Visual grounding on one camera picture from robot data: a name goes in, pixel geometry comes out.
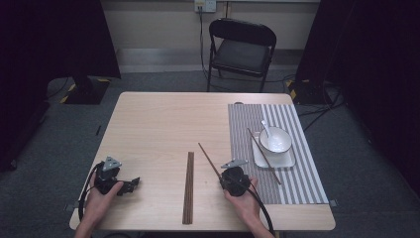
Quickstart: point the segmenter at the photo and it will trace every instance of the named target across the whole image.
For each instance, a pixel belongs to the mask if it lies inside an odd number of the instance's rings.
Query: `white wall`
[[[116,49],[199,49],[200,19],[192,1],[102,1]],[[229,17],[262,23],[277,35],[277,49],[303,50],[318,3],[217,3],[216,13],[203,14],[204,48],[209,48],[208,26]]]

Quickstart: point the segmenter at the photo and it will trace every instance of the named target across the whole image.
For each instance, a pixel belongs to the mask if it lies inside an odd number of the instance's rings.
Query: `chair seat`
[[[252,74],[263,74],[269,48],[224,40],[213,60],[214,67],[240,68]]]

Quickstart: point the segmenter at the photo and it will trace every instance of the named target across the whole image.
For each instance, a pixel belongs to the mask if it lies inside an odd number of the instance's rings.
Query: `white plate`
[[[254,137],[256,140],[259,140],[259,135],[256,136],[254,134]],[[254,162],[257,166],[261,168],[268,168],[268,164],[266,163],[265,159],[263,158],[263,155],[258,148],[258,145],[256,142],[251,138],[251,143],[253,145],[253,155],[254,155]],[[281,153],[278,156],[266,156],[266,159],[269,161],[269,164],[273,168],[290,168],[293,167],[296,163],[296,159],[294,158],[293,153],[293,147],[290,147],[290,149],[287,152]]]

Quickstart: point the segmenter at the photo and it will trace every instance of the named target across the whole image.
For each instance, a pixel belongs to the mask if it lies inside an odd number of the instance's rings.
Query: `chair back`
[[[212,43],[214,43],[214,37],[272,48],[275,48],[277,42],[275,33],[269,27],[230,18],[213,21],[209,32]]]

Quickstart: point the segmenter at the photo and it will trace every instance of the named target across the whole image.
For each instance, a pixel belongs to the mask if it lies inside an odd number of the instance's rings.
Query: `white bowl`
[[[269,139],[265,129],[260,132],[260,144],[264,151],[274,155],[287,152],[291,147],[290,135],[278,127],[268,127],[268,130],[271,133]]]

